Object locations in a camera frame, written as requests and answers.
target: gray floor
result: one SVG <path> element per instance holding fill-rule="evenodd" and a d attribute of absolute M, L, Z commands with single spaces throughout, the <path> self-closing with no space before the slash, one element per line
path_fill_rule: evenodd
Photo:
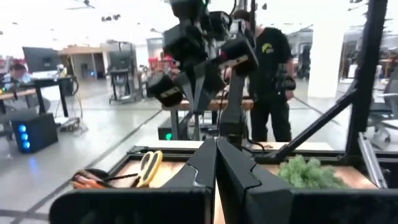
<path fill-rule="evenodd" d="M 106 82 L 81 83 L 84 123 L 87 132 L 59 134 L 59 142 L 33 155 L 20 155 L 14 142 L 0 139 L 0 224 L 46 223 L 43 221 L 53 200 L 70 190 L 68 179 L 78 169 L 97 167 L 108 170 L 140 138 L 157 139 L 157 127 L 169 113 L 160 110 L 154 100 L 109 105 L 110 89 Z M 55 100 L 56 90 L 45 90 Z M 292 132 L 296 136 L 335 103 L 335 99 L 307 98 L 307 84 L 299 83 L 296 99 L 290 101 Z M 76 100 L 69 100 L 71 115 L 80 114 Z M 349 110 L 310 138 L 328 142 L 336 150 L 345 148 Z"/>

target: office chair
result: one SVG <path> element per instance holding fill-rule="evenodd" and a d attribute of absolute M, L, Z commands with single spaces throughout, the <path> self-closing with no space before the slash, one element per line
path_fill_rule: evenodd
<path fill-rule="evenodd" d="M 398 130 L 398 123 L 392 122 L 398 119 L 398 68 L 391 73 L 384 93 L 379 96 L 384 98 L 384 102 L 376 103 L 373 99 L 369 109 L 368 126 L 374 126 L 375 134 L 386 134 L 384 141 L 390 143 L 391 135 L 387 128 Z"/>

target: person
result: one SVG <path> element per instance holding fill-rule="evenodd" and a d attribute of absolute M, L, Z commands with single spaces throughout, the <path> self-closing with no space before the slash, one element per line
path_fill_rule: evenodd
<path fill-rule="evenodd" d="M 250 29 L 250 13 L 238 10 L 233 14 L 234 19 L 245 21 Z M 281 65 L 287 75 L 293 77 L 294 63 L 289 42 L 279 30 L 271 27 L 256 27 L 251 31 L 255 39 L 255 53 L 259 61 L 258 71 L 249 74 L 249 96 L 254 101 L 251 110 L 252 139 L 257 142 L 267 141 L 266 124 L 271 115 L 272 130 L 277 142 L 292 140 L 289 122 L 289 104 L 294 97 L 293 91 L 281 93 L 277 89 L 276 79 Z"/>
<path fill-rule="evenodd" d="M 30 83 L 31 81 L 33 81 L 33 78 L 31 77 L 30 74 L 27 73 L 25 66 L 19 63 L 11 65 L 9 73 L 3 77 L 3 82 L 6 83 L 4 85 L 6 91 L 12 91 L 13 89 L 17 88 L 17 85 L 13 82 Z M 44 103 L 44 110 L 45 112 L 47 112 L 50 109 L 51 101 L 46 98 L 43 98 L 43 103 Z M 16 99 L 6 100 L 4 101 L 4 105 L 6 106 L 7 112 L 17 111 L 23 108 L 27 108 L 28 105 L 34 107 L 38 106 L 39 99 L 37 98 L 36 95 L 30 95 L 27 97 L 18 98 L 18 100 Z"/>

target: blue light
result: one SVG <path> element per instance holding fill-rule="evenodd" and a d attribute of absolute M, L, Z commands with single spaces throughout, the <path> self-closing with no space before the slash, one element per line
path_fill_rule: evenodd
<path fill-rule="evenodd" d="M 21 139 L 22 140 L 27 140 L 27 134 L 26 133 L 22 133 L 21 134 Z"/>
<path fill-rule="evenodd" d="M 22 143 L 22 147 L 23 147 L 24 149 L 30 148 L 30 142 L 29 142 L 29 141 L 24 141 L 24 143 Z"/>
<path fill-rule="evenodd" d="M 21 124 L 21 125 L 18 127 L 18 130 L 19 130 L 19 132 L 24 133 L 24 132 L 26 131 L 26 126 L 23 125 L 23 124 Z"/>

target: logo on shirt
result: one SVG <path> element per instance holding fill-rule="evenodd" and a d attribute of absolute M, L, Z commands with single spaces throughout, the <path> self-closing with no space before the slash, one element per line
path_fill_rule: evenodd
<path fill-rule="evenodd" d="M 272 45 L 270 43 L 266 43 L 261 47 L 262 53 L 269 54 L 273 53 L 274 49 L 272 48 Z"/>

